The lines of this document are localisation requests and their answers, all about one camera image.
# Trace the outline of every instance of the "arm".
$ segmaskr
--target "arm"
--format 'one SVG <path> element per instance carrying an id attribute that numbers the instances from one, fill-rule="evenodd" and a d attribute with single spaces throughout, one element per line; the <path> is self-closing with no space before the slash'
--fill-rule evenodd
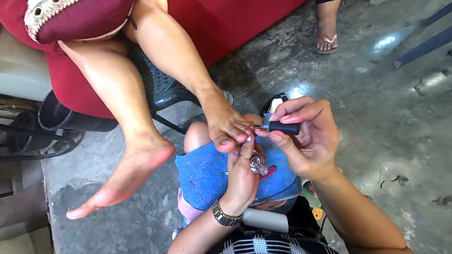
<path id="1" fill-rule="evenodd" d="M 335 168 L 323 180 L 313 181 L 325 212 L 344 240 L 349 253 L 371 253 L 371 249 L 392 249 L 394 253 L 412 253 L 397 227 L 367 197 L 362 195 Z"/>
<path id="2" fill-rule="evenodd" d="M 251 158 L 253 149 L 254 136 L 251 135 L 228 154 L 228 186 L 219 201 L 227 215 L 241 215 L 256 197 L 259 174 L 251 171 L 250 160 L 245 159 Z M 168 254 L 205 253 L 235 228 L 218 223 L 209 208 L 177 235 Z"/>
<path id="3" fill-rule="evenodd" d="M 280 131 L 258 131 L 286 155 L 291 169 L 311 179 L 326 214 L 349 253 L 412 253 L 394 224 L 362 195 L 334 165 L 339 131 L 327 100 L 304 96 L 278 106 L 271 120 L 300 123 L 290 137 Z"/>
<path id="4" fill-rule="evenodd" d="M 231 207 L 222 199 L 220 199 L 220 206 L 223 210 Z M 177 235 L 168 249 L 168 254 L 205 253 L 235 228 L 218 223 L 213 216 L 211 207 Z"/>

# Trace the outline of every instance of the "plastic wrap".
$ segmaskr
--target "plastic wrap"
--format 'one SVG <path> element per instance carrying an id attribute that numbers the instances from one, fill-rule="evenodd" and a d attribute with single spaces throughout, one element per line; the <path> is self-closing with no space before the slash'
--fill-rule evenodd
<path id="1" fill-rule="evenodd" d="M 251 171 L 266 175 L 268 173 L 267 160 L 256 150 L 253 151 L 253 156 L 250 159 Z"/>

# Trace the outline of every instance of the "black and white checkered shirt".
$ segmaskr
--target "black and white checkered shirt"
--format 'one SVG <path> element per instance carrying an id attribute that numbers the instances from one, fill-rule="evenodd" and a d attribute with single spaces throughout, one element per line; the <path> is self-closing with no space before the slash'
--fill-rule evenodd
<path id="1" fill-rule="evenodd" d="M 212 254 L 338 254 L 325 244 L 317 232 L 276 234 L 263 231 L 243 231 L 236 239 L 228 239 L 208 253 Z"/>

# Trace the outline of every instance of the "red chair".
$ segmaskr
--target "red chair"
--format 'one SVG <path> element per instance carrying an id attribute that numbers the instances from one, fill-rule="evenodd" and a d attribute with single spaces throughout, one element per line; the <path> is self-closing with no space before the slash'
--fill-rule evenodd
<path id="1" fill-rule="evenodd" d="M 168 0 L 169 14 L 187 31 L 201 58 L 212 64 L 307 0 Z M 113 118 L 72 60 L 54 44 L 39 44 L 24 25 L 26 0 L 1 0 L 0 23 L 17 39 L 46 52 L 58 100 L 80 113 Z"/>

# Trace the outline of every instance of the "wristwatch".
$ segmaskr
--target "wristwatch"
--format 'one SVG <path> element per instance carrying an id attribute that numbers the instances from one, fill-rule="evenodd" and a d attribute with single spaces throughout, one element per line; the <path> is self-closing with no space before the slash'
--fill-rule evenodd
<path id="1" fill-rule="evenodd" d="M 217 200 L 217 202 L 212 208 L 212 212 L 213 216 L 215 217 L 215 220 L 217 220 L 217 222 L 223 226 L 233 226 L 237 222 L 240 222 L 240 220 L 242 219 L 242 215 L 230 216 L 225 214 L 220 207 L 220 200 Z"/>

